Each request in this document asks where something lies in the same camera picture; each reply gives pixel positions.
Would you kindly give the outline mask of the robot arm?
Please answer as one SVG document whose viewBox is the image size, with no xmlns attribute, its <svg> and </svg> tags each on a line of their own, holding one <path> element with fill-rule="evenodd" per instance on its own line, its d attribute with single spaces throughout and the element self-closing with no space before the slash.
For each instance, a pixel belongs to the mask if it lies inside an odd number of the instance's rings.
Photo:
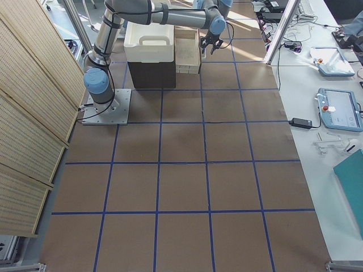
<svg viewBox="0 0 363 272">
<path fill-rule="evenodd" d="M 125 53 L 136 89 L 176 87 L 175 27 L 203 29 L 202 48 L 220 48 L 232 1 L 194 1 L 191 8 L 170 1 L 105 1 L 105 13 L 85 61 L 83 81 L 93 102 L 109 105 L 114 97 L 110 56 L 123 23 Z"/>
<path fill-rule="evenodd" d="M 194 0 L 192 7 L 194 9 L 207 9 L 216 6 L 221 14 L 226 15 L 232 5 L 233 0 Z"/>
</svg>

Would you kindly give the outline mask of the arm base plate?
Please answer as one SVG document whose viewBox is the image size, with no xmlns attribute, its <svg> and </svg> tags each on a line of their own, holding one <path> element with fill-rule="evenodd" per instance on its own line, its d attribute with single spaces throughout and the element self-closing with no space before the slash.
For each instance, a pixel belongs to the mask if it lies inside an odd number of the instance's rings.
<svg viewBox="0 0 363 272">
<path fill-rule="evenodd" d="M 114 100 L 106 104 L 94 103 L 89 95 L 87 104 L 92 104 L 92 106 L 84 108 L 81 123 L 84 125 L 126 125 L 131 95 L 131 89 L 117 88 Z"/>
</svg>

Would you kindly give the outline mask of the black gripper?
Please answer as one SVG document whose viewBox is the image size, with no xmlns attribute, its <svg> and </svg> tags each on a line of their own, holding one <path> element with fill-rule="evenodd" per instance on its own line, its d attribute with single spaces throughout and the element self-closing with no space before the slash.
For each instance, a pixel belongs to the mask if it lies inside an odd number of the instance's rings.
<svg viewBox="0 0 363 272">
<path fill-rule="evenodd" d="M 213 34 L 211 31 L 208 31 L 204 38 L 200 39 L 200 49 L 202 56 L 205 56 L 205 48 L 209 45 L 212 46 L 210 51 L 211 54 L 213 54 L 216 50 L 221 49 L 223 40 L 220 39 L 220 34 Z"/>
</svg>

